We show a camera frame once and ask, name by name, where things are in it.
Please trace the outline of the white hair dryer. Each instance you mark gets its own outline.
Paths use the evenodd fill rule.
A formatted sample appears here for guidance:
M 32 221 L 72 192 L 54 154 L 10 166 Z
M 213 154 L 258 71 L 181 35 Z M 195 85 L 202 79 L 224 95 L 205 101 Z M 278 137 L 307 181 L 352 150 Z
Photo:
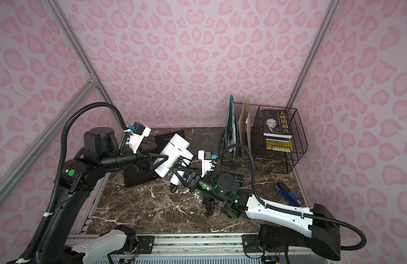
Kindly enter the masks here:
M 169 173 L 170 169 L 177 163 L 180 156 L 193 158 L 194 155 L 188 150 L 189 145 L 190 143 L 188 141 L 178 134 L 175 134 L 160 153 L 168 155 L 168 160 L 155 170 L 156 174 L 160 178 L 164 178 Z

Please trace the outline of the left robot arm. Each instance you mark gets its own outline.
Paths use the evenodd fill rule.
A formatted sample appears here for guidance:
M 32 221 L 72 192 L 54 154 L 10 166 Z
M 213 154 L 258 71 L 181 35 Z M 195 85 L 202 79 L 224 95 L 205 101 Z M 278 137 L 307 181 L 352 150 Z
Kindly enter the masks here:
M 84 134 L 84 147 L 74 159 L 67 160 L 70 128 L 81 115 L 98 107 L 107 107 L 116 114 L 124 132 L 122 142 L 118 143 L 112 128 L 93 128 Z M 30 243 L 14 263 L 87 264 L 121 249 L 137 251 L 134 231 L 122 225 L 85 249 L 68 246 L 66 241 L 80 209 L 100 179 L 129 167 L 150 174 L 168 160 L 167 155 L 138 151 L 143 138 L 149 135 L 146 129 L 138 122 L 126 126 L 119 110 L 107 102 L 88 104 L 69 118 L 61 133 L 60 158 L 50 202 Z

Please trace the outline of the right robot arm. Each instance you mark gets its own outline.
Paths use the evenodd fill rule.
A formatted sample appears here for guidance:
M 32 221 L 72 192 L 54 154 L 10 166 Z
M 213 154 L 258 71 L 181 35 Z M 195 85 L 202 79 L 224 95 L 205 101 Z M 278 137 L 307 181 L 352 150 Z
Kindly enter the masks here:
M 176 181 L 171 185 L 175 192 L 182 184 L 190 192 L 199 191 L 208 198 L 207 213 L 212 212 L 214 202 L 222 205 L 222 212 L 230 218 L 249 218 L 267 223 L 260 227 L 257 242 L 253 245 L 263 253 L 282 250 L 288 255 L 290 246 L 306 247 L 328 260 L 339 261 L 342 251 L 356 251 L 367 244 L 363 231 L 339 221 L 325 206 L 314 204 L 310 207 L 288 206 L 262 199 L 252 188 L 249 193 L 242 190 L 241 175 L 215 170 L 219 155 L 204 151 L 202 172 L 189 168 L 190 152 L 175 148 L 169 153 L 169 169 Z

